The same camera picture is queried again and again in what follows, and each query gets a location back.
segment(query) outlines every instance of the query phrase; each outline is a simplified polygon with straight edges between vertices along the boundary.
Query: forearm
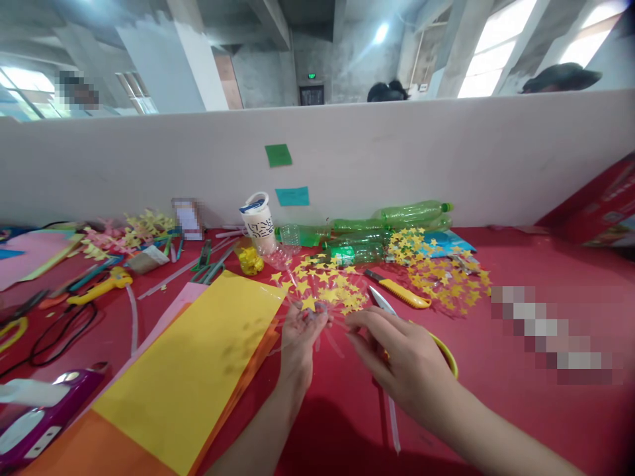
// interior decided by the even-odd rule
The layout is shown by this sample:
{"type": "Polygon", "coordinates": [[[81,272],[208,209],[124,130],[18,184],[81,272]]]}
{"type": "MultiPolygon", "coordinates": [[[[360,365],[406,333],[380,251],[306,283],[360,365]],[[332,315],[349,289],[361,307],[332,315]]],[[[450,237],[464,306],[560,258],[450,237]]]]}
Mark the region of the forearm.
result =
{"type": "Polygon", "coordinates": [[[272,475],[296,419],[305,391],[279,381],[271,396],[207,476],[272,475]]]}
{"type": "Polygon", "coordinates": [[[449,402],[439,432],[454,451],[489,476],[580,476],[583,473],[552,450],[501,418],[460,387],[449,402]]]}

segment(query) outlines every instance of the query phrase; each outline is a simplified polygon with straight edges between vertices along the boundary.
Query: doorway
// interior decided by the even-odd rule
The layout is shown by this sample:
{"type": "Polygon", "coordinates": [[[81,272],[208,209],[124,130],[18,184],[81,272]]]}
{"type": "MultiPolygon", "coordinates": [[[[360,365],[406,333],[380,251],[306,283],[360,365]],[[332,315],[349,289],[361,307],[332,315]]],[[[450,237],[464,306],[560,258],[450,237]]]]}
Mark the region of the doorway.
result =
{"type": "Polygon", "coordinates": [[[324,104],[324,86],[300,87],[300,106],[319,106],[324,104]]]}

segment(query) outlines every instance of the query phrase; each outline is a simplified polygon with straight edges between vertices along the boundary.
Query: pink paper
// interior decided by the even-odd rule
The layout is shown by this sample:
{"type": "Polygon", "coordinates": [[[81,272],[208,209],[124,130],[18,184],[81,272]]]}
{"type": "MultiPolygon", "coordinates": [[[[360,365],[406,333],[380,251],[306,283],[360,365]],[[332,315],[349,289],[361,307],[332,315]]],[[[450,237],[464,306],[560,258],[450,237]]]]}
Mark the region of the pink paper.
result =
{"type": "Polygon", "coordinates": [[[31,231],[10,239],[4,249],[24,251],[23,255],[0,260],[0,291],[28,276],[68,245],[68,233],[43,233],[31,231]]]}
{"type": "Polygon", "coordinates": [[[197,284],[197,283],[191,283],[191,282],[185,284],[185,287],[181,290],[181,292],[176,297],[176,299],[172,301],[172,304],[168,306],[168,308],[165,310],[165,312],[163,313],[159,321],[157,321],[156,325],[154,326],[150,334],[148,334],[148,336],[144,340],[144,343],[139,346],[139,349],[137,349],[134,355],[128,359],[128,361],[124,364],[123,367],[121,367],[119,372],[117,372],[117,374],[108,383],[108,385],[104,387],[104,389],[99,393],[99,395],[97,395],[91,401],[90,405],[88,405],[84,409],[84,411],[80,415],[78,415],[77,418],[75,418],[75,421],[79,420],[79,418],[90,409],[93,403],[97,401],[97,399],[101,397],[101,395],[106,390],[108,390],[111,387],[111,385],[114,384],[117,381],[117,379],[121,377],[124,374],[124,372],[130,368],[132,364],[134,364],[134,362],[137,361],[137,359],[148,349],[148,347],[152,345],[152,343],[155,340],[157,340],[157,338],[161,334],[163,334],[164,330],[168,328],[168,326],[172,323],[172,321],[174,321],[174,318],[177,316],[180,310],[182,310],[183,306],[185,306],[186,304],[191,304],[194,301],[196,301],[198,297],[201,294],[203,294],[208,287],[209,286],[206,286],[205,284],[197,284]]]}

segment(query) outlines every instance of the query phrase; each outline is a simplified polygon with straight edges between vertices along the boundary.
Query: yellow paper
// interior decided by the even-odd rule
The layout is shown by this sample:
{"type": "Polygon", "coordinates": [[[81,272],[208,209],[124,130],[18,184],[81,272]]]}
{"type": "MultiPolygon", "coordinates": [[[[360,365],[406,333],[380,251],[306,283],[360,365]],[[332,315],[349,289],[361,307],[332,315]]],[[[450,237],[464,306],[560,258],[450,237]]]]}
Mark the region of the yellow paper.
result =
{"type": "Polygon", "coordinates": [[[82,238],[84,238],[84,237],[85,237],[85,235],[82,235],[80,233],[77,233],[77,234],[71,236],[68,239],[68,246],[66,248],[64,248],[62,251],[60,251],[58,254],[56,254],[54,257],[52,257],[49,261],[44,263],[42,266],[37,268],[34,272],[32,272],[28,276],[22,278],[20,280],[20,282],[34,280],[35,278],[39,278],[45,272],[49,271],[49,269],[51,269],[57,263],[62,261],[66,257],[66,255],[68,255],[73,250],[73,248],[75,248],[77,246],[77,244],[80,242],[80,240],[82,238]]]}
{"type": "Polygon", "coordinates": [[[93,409],[185,476],[285,294],[223,272],[93,409]]]}

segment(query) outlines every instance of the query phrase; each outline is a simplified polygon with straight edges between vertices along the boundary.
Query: hand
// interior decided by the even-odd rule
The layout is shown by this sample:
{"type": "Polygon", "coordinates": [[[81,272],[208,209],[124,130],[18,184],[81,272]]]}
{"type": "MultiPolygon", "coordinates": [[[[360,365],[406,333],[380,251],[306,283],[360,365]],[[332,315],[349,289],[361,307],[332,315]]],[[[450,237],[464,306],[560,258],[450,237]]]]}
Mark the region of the hand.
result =
{"type": "Polygon", "coordinates": [[[293,303],[282,327],[282,351],[278,384],[291,383],[303,393],[313,378],[313,344],[324,327],[332,326],[333,318],[326,306],[316,303],[316,311],[301,311],[302,303],[293,303]]]}
{"type": "Polygon", "coordinates": [[[376,306],[348,315],[346,324],[348,338],[377,382],[410,417],[437,433],[460,385],[428,331],[376,306]]]}

